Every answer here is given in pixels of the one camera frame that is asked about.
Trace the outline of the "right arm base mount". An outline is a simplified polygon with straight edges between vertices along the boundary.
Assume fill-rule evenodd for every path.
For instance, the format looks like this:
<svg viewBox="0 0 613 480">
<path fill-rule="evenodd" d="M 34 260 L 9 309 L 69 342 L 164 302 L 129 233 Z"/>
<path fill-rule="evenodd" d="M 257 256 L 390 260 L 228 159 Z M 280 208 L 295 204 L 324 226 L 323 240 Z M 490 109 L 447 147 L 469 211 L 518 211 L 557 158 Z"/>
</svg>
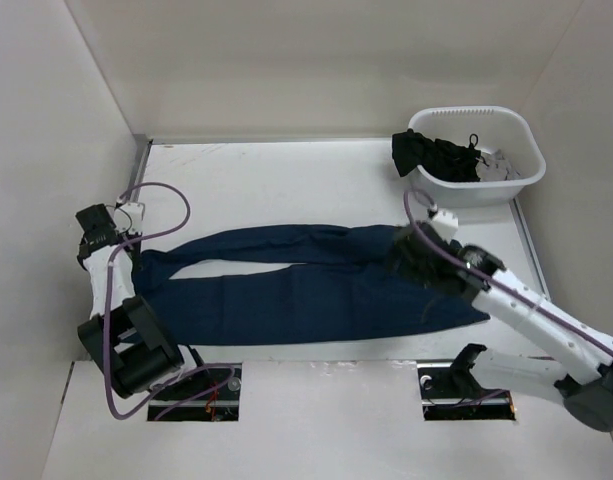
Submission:
<svg viewBox="0 0 613 480">
<path fill-rule="evenodd" d="M 417 364 L 417 375 L 426 421 L 515 421 L 510 392 L 484 389 L 471 375 L 481 344 L 468 344 L 453 360 Z"/>
</svg>

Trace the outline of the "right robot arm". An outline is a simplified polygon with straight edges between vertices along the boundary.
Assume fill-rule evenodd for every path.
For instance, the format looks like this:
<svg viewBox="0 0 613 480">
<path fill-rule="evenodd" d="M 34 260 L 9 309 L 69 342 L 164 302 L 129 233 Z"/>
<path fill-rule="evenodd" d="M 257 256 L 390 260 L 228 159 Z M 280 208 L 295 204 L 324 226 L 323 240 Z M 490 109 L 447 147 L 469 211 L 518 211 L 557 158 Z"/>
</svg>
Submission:
<svg viewBox="0 0 613 480">
<path fill-rule="evenodd" d="M 442 239 L 429 222 L 397 229 L 394 272 L 464 300 L 544 352 L 513 356 L 469 343 L 449 367 L 421 379 L 424 390 L 479 400 L 505 390 L 562 406 L 583 425 L 613 431 L 613 337 L 575 319 L 523 283 L 487 250 Z"/>
</svg>

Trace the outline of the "dark blue denim trousers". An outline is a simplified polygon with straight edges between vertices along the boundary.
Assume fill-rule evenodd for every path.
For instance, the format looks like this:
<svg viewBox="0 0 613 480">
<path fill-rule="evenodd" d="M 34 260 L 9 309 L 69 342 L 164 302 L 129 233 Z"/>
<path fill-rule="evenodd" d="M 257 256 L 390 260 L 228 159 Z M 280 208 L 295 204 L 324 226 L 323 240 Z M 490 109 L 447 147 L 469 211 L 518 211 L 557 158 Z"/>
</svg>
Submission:
<svg viewBox="0 0 613 480">
<path fill-rule="evenodd" d="M 136 292 L 181 344 L 287 345 L 419 335 L 487 320 L 402 278 L 396 227 L 272 225 L 146 250 Z"/>
</svg>

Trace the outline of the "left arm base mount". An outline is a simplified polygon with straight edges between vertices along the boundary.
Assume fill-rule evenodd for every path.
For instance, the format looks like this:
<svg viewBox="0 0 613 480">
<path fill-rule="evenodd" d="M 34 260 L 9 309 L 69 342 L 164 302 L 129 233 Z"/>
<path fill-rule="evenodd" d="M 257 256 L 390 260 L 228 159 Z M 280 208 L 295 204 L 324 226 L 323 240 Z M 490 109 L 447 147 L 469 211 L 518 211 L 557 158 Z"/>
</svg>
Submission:
<svg viewBox="0 0 613 480">
<path fill-rule="evenodd" d="M 237 422 L 242 365 L 211 368 L 159 392 L 148 404 L 149 422 Z"/>
</svg>

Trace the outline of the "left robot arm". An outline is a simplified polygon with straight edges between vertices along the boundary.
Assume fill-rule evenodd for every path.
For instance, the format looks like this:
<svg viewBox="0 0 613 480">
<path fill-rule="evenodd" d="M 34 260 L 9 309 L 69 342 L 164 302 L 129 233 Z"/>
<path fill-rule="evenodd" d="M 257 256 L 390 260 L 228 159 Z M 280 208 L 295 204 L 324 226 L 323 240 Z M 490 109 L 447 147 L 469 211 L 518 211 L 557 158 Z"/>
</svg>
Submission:
<svg viewBox="0 0 613 480">
<path fill-rule="evenodd" d="M 183 394 L 200 398 L 210 387 L 210 373 L 189 346 L 174 343 L 142 296 L 135 292 L 132 274 L 140 266 L 141 244 L 127 246 L 114 260 L 113 282 L 107 285 L 107 265 L 116 246 L 143 233 L 145 205 L 140 202 L 97 204 L 79 211 L 76 220 L 83 230 L 77 260 L 91 280 L 93 307 L 90 319 L 77 335 L 98 367 L 103 366 L 105 307 L 110 307 L 110 384 L 126 399 L 151 391 L 168 379 Z"/>
</svg>

